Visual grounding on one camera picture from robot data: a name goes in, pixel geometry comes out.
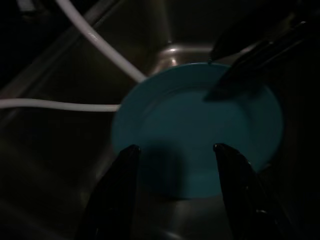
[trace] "blue plate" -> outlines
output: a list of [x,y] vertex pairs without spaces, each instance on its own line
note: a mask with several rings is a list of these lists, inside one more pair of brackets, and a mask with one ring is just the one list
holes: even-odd
[[195,63],[170,68],[137,85],[112,126],[116,153],[141,147],[139,178],[156,193],[201,198],[221,193],[213,144],[238,149],[258,171],[276,152],[283,133],[281,107],[266,86],[258,94],[204,102],[228,69]]

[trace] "white cable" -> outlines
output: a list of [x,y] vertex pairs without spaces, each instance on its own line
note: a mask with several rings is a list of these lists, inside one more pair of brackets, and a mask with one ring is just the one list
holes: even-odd
[[31,98],[0,99],[0,109],[44,108],[79,112],[116,112],[120,105],[80,104]]
[[119,54],[109,43],[107,43],[81,16],[69,0],[56,0],[65,15],[74,26],[107,58],[109,58],[122,71],[128,74],[136,82],[141,83],[146,76],[135,66]]

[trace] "metal surface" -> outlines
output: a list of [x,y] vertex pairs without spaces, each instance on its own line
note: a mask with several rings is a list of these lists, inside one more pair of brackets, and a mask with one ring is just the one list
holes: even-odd
[[[207,61],[212,42],[257,2],[103,0],[91,13],[97,31],[152,75]],[[230,64],[236,57],[221,62]],[[290,81],[295,77],[292,72],[289,76]],[[280,73],[271,78],[286,114],[279,158],[288,166],[297,146],[297,105],[292,105],[297,84],[289,84]],[[71,29],[4,88],[0,98],[119,104],[134,85]],[[2,111],[0,117],[0,222],[10,232],[19,231],[22,239],[72,239],[90,193],[114,160],[113,114],[16,109]],[[282,189],[289,189],[291,177],[279,184]],[[220,196],[166,199],[139,188],[136,204],[134,239],[232,237]]]

